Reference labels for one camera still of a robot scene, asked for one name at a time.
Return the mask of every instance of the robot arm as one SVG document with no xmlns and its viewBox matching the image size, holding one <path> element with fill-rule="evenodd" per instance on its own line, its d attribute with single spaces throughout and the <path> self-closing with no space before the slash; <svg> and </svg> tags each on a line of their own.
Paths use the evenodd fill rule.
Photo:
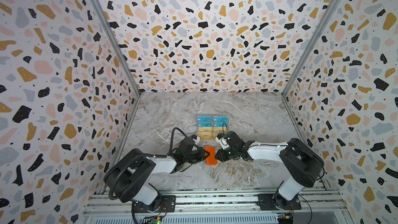
<svg viewBox="0 0 398 224">
<path fill-rule="evenodd" d="M 151 184 L 145 183 L 149 175 L 155 173 L 175 173 L 181 171 L 185 163 L 195 164 L 205 160 L 210 153 L 198 147 L 198 137 L 185 137 L 178 148 L 170 149 L 168 155 L 153 155 L 133 149 L 113 166 L 105 175 L 104 182 L 110 187 L 109 198 L 121 202 L 141 202 L 140 208 L 153 212 L 165 202 L 165 197 Z M 258 205 L 262 210 L 291 209 L 297 207 L 297 194 L 304 187 L 313 187 L 324 162 L 299 139 L 279 144 L 244 142 L 235 132 L 219 134 L 216 139 L 222 145 L 215 158 L 220 161 L 230 159 L 267 159 L 285 164 L 290 176 L 281 183 L 274 194 L 262 198 Z"/>
<path fill-rule="evenodd" d="M 235 132 L 230 131 L 227 134 L 219 134 L 216 140 L 222 145 L 222 149 L 218 150 L 215 156 L 220 161 L 236 158 L 266 159 L 282 162 L 286 166 L 290 176 L 281 183 L 273 195 L 272 202 L 267 204 L 270 209 L 291 207 L 303 188 L 314 186 L 324 166 L 323 160 L 297 138 L 279 144 L 244 142 Z"/>
<path fill-rule="evenodd" d="M 121 202 L 142 202 L 149 211 L 156 211 L 161 204 L 162 194 L 151 184 L 145 183 L 147 178 L 156 173 L 179 172 L 185 163 L 192 165 L 205 160 L 210 153 L 198 147 L 197 140 L 196 135 L 185 137 L 178 148 L 170 151 L 169 156 L 145 154 L 139 149 L 133 149 L 103 179 L 111 189 L 109 198 L 118 198 Z"/>
</svg>

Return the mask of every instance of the orange object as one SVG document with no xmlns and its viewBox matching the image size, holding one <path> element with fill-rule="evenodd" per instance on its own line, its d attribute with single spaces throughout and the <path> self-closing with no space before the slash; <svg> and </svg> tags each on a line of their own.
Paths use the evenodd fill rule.
<svg viewBox="0 0 398 224">
<path fill-rule="evenodd" d="M 210 152 L 210 156 L 206 158 L 206 164 L 207 165 L 217 165 L 217 159 L 214 157 L 216 155 L 216 147 L 212 146 L 205 146 L 205 150 L 207 152 Z"/>
</svg>

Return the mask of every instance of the aluminum frame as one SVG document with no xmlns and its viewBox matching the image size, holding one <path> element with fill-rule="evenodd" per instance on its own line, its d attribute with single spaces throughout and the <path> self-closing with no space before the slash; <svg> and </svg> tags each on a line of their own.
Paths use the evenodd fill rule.
<svg viewBox="0 0 398 224">
<path fill-rule="evenodd" d="M 321 21 L 319 24 L 316 26 L 315 31 L 313 35 L 311 36 L 310 42 L 308 43 L 307 47 L 305 48 L 304 52 L 302 53 L 302 56 L 298 63 L 296 64 L 295 69 L 293 70 L 289 81 L 287 82 L 285 88 L 283 89 L 283 97 L 286 97 L 286 95 L 289 93 L 290 88 L 296 83 L 296 79 L 299 76 L 302 67 L 304 64 L 307 62 L 308 58 L 310 57 L 312 50 L 314 49 L 315 44 L 318 42 L 321 34 L 325 30 L 325 28 L 328 26 L 328 22 L 331 19 L 331 17 L 334 15 L 336 12 L 341 0 L 331 0 L 330 4 L 328 5 Z"/>
</svg>

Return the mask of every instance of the terrazzo wall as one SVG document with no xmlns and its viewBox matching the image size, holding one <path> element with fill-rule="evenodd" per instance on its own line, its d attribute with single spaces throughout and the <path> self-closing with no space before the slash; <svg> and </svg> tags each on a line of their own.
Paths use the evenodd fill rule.
<svg viewBox="0 0 398 224">
<path fill-rule="evenodd" d="M 141 91 L 281 91 L 330 0 L 99 0 Z"/>
<path fill-rule="evenodd" d="M 398 222 L 396 0 L 342 0 L 287 99 L 356 223 Z"/>
<path fill-rule="evenodd" d="M 0 0 L 0 223 L 75 223 L 132 112 L 87 0 Z"/>
</svg>

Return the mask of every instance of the gray marble surface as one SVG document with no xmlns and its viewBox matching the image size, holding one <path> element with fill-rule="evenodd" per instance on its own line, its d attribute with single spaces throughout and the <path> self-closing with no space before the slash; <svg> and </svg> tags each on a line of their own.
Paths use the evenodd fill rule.
<svg viewBox="0 0 398 224">
<path fill-rule="evenodd" d="M 197 115 L 226 115 L 228 130 L 244 141 L 279 143 L 298 138 L 295 128 L 275 93 L 143 93 L 127 142 L 122 152 L 134 148 L 142 152 L 166 154 L 173 127 L 188 136 L 196 133 Z M 177 147 L 182 134 L 175 132 Z M 200 146 L 221 146 L 214 140 L 203 140 Z M 283 164 L 269 160 L 229 160 L 208 166 L 192 165 L 185 172 L 159 173 L 148 179 L 158 189 L 233 189 L 278 187 L 289 173 Z"/>
</svg>

